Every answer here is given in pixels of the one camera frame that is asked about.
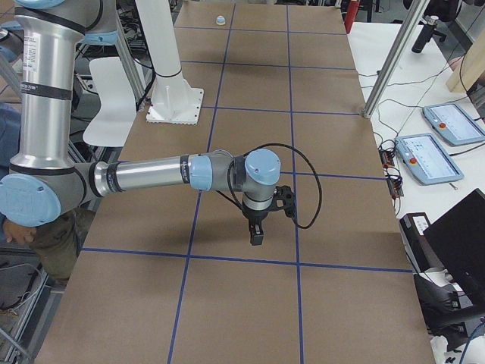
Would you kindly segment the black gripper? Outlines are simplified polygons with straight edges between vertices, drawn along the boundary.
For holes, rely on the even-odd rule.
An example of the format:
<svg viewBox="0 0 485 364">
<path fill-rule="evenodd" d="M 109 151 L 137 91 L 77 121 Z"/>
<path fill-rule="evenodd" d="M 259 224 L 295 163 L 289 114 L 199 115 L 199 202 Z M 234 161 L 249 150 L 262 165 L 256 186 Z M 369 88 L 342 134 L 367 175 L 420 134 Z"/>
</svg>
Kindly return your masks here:
<svg viewBox="0 0 485 364">
<path fill-rule="evenodd" d="M 242 213 L 249 223 L 250 243 L 252 246 L 262 245 L 264 239 L 264 231 L 262 230 L 262 222 L 271 212 L 270 208 L 263 210 L 254 210 L 248 206 L 243 206 Z"/>
</svg>

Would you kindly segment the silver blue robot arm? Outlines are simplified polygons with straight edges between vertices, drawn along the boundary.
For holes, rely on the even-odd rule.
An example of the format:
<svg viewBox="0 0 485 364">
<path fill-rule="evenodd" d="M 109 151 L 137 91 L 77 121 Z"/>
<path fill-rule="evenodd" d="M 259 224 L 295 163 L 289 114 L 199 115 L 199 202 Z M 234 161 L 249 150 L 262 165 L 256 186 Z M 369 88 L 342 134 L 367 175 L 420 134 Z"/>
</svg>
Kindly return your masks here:
<svg viewBox="0 0 485 364">
<path fill-rule="evenodd" d="M 75 163 L 68 158 L 74 53 L 79 42 L 115 43 L 113 1 L 18 1 L 23 27 L 20 148 L 1 180 L 1 211 L 26 227 L 54 221 L 96 197 L 127 190 L 188 184 L 196 190 L 242 194 L 250 242 L 262 243 L 262 222 L 277 207 L 280 160 L 258 148 L 224 150 L 142 162 Z"/>
</svg>

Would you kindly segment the person hand at table edge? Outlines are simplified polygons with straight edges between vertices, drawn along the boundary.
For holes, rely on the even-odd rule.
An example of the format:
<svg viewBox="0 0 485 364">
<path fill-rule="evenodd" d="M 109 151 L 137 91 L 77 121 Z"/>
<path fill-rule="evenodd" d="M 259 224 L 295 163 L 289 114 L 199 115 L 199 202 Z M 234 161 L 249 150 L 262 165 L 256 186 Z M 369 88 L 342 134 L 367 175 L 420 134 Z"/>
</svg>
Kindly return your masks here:
<svg viewBox="0 0 485 364">
<path fill-rule="evenodd" d="M 24 227 L 5 219 L 2 225 L 7 243 L 30 244 L 34 241 L 37 229 L 35 227 Z"/>
</svg>

